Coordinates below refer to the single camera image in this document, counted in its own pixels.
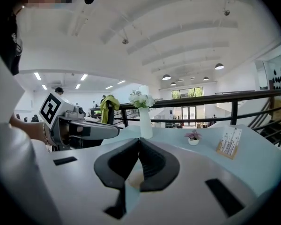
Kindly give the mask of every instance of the ceiling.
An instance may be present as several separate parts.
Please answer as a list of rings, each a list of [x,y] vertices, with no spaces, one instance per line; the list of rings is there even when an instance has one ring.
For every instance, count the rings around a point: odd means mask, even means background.
[[[210,81],[218,80],[264,48],[274,46],[281,36],[258,0],[95,0],[91,5],[76,0],[60,9],[25,8],[18,20],[24,50],[40,59],[54,58],[36,63],[35,57],[31,60],[25,54],[24,72],[66,68],[145,85],[154,80],[159,88],[167,88],[180,78],[185,79],[183,85],[202,83],[207,75]],[[43,47],[36,46],[36,41]],[[83,49],[77,49],[77,43]],[[64,57],[61,65],[57,62],[61,56],[53,56],[59,45]],[[100,50],[94,52],[94,46]],[[75,64],[68,62],[77,54]],[[218,62],[225,69],[214,70]],[[161,80],[165,73],[172,76],[170,81]],[[97,83],[105,88],[108,81]]]
[[[41,80],[38,80],[34,74],[18,74],[16,79],[20,84],[33,91],[43,91],[42,84],[48,89],[62,87],[64,91],[112,91],[129,84],[124,82],[118,84],[120,80],[88,75],[84,81],[80,81],[83,74],[72,73],[39,73]],[[79,89],[75,89],[77,84],[81,84]]]

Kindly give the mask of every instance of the green cloth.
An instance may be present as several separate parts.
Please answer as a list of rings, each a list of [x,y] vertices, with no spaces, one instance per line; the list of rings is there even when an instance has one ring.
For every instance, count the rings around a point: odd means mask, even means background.
[[[107,123],[108,121],[108,105],[107,101],[109,101],[109,104],[112,106],[114,110],[118,110],[120,107],[120,103],[117,99],[114,98],[113,95],[108,95],[101,103],[100,108],[102,112],[102,123]]]

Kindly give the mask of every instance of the wooden stand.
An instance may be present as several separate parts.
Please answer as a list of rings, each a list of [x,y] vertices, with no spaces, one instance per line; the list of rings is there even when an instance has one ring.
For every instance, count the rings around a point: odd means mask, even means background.
[[[225,157],[228,157],[228,158],[230,158],[230,159],[233,160],[234,157],[235,157],[235,154],[236,154],[236,152],[237,152],[238,146],[236,146],[236,147],[234,148],[234,151],[233,151],[233,153],[232,153],[231,155],[228,155],[228,154],[226,154],[226,153],[224,153],[224,152],[222,152],[222,151],[220,150],[220,149],[221,149],[221,145],[222,145],[222,143],[220,142],[219,145],[217,146],[216,152],[219,153],[219,154],[221,154],[221,155],[223,155],[223,156],[225,156]]]

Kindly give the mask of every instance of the pink flower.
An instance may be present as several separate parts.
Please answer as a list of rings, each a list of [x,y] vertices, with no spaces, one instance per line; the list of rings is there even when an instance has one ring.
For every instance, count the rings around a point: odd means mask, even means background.
[[[192,133],[185,134],[184,137],[188,137],[192,140],[198,140],[202,137],[202,135],[198,133],[196,130],[194,130]]]

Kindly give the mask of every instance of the white vase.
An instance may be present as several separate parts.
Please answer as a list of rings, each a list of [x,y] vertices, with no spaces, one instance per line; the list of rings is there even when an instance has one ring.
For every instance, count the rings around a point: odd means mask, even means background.
[[[151,127],[151,119],[149,116],[149,108],[139,108],[140,112],[140,133],[143,138],[151,138],[153,130]]]
[[[195,146],[199,143],[199,139],[197,140],[191,140],[190,138],[188,138],[188,143],[192,146]]]

